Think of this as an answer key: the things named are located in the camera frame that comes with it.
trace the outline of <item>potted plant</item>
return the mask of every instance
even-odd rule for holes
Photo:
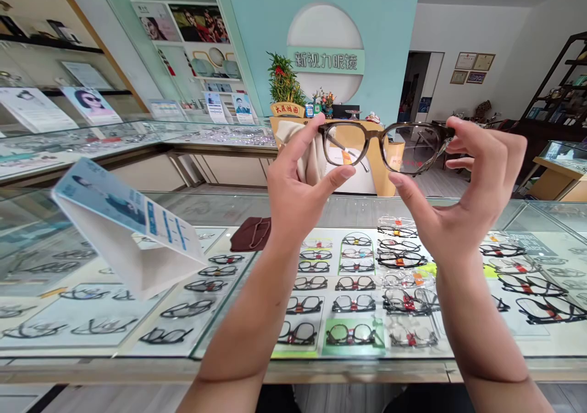
[[[269,82],[271,84],[271,111],[275,116],[304,117],[306,96],[295,79],[291,60],[267,52],[271,56]]]

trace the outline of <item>folded display card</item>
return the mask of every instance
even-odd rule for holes
[[[80,159],[51,195],[105,263],[145,300],[207,266],[196,230],[101,166]],[[140,233],[160,248],[142,250]]]

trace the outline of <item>advertisement picture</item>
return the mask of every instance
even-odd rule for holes
[[[217,6],[169,5],[184,41],[230,43]]]

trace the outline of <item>teal wall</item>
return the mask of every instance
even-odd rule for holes
[[[348,104],[359,104],[363,112],[375,111],[384,124],[397,120],[417,1],[218,0],[234,9],[264,116],[271,116],[270,57],[265,51],[286,54],[289,27],[304,6],[325,2],[341,8],[359,29],[365,50],[363,82]],[[316,35],[336,35],[328,31],[328,20],[324,23]]]

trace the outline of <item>store sign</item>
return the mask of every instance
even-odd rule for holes
[[[365,71],[365,51],[362,49],[289,46],[287,57],[292,61],[294,72],[362,75]]]

